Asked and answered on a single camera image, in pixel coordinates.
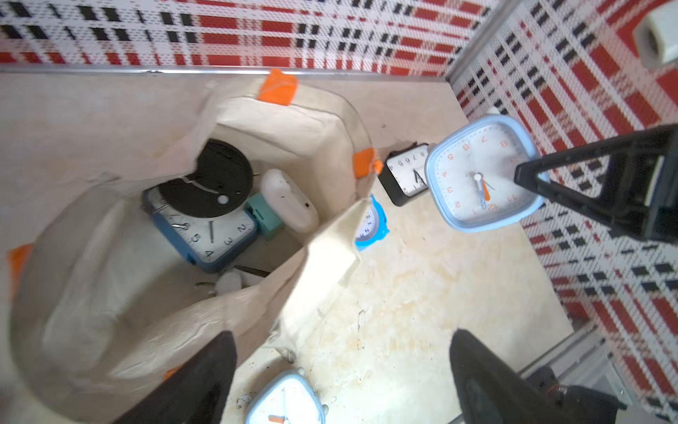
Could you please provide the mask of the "teal small clock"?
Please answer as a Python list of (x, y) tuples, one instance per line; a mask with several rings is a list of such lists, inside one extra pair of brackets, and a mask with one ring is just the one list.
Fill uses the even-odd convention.
[(259, 233), (265, 240), (273, 240), (284, 227), (283, 221), (275, 213), (261, 194), (254, 194), (247, 202), (246, 208), (251, 212), (258, 224)]

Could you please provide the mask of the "white oval clock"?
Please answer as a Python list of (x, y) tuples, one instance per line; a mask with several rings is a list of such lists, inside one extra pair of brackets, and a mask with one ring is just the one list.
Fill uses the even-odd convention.
[(311, 200), (285, 172), (269, 169), (261, 177), (261, 194), (282, 222), (300, 234), (320, 226), (319, 213)]

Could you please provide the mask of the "black and white round clock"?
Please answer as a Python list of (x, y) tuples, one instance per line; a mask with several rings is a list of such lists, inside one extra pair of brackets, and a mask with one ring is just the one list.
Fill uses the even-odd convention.
[(158, 186), (161, 196), (178, 212), (212, 218), (239, 208), (254, 186), (254, 172), (245, 155), (225, 141), (209, 139), (194, 172)]

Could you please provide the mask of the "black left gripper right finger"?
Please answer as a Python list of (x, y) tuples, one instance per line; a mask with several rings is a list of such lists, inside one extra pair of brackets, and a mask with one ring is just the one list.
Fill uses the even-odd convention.
[(572, 422), (469, 330), (454, 333), (450, 366), (466, 423)]

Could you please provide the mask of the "black rectangular alarm clock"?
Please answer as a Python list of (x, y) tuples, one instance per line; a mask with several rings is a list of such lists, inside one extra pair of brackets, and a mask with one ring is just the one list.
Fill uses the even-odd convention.
[(390, 201), (402, 207), (428, 189), (425, 166), (429, 146), (413, 143), (388, 154), (379, 176)]

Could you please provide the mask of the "beige canvas bag orange handles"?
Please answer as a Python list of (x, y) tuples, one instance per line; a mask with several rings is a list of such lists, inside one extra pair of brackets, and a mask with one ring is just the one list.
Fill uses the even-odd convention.
[(359, 264), (372, 141), (341, 96), (264, 77), (215, 86), (179, 134), (70, 201), (19, 275), (9, 347), (35, 399), (112, 422), (223, 331), (238, 358), (298, 337)]

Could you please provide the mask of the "light blue square alarm clock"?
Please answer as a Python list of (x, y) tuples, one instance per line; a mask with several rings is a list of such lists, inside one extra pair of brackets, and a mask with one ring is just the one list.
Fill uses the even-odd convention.
[(282, 372), (269, 382), (247, 408), (245, 423), (326, 422), (328, 407), (305, 378), (303, 369)]

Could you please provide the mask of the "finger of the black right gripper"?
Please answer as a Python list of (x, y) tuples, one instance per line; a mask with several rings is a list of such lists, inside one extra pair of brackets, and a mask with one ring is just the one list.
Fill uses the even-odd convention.
[(639, 241), (677, 241), (677, 126), (657, 126), (519, 164), (525, 189)]

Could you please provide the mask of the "blue round twin-bell alarm clock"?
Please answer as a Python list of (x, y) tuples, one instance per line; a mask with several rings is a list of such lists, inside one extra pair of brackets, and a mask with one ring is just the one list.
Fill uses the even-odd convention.
[(374, 243), (384, 240), (388, 234), (388, 219), (385, 210), (372, 195), (371, 205), (365, 212), (362, 224), (358, 229), (355, 245), (358, 251), (364, 251)]

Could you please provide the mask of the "dark blue square alarm clock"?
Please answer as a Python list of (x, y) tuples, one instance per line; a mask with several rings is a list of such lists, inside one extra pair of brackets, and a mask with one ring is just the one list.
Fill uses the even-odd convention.
[(219, 273), (254, 243), (258, 224), (245, 208), (212, 218), (184, 215), (172, 208), (158, 187), (142, 194), (142, 205), (155, 227), (190, 264)]

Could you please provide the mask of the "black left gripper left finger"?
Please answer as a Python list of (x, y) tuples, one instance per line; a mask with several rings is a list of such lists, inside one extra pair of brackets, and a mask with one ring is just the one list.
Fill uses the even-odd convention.
[(223, 331), (117, 423), (219, 423), (237, 369), (234, 336)]

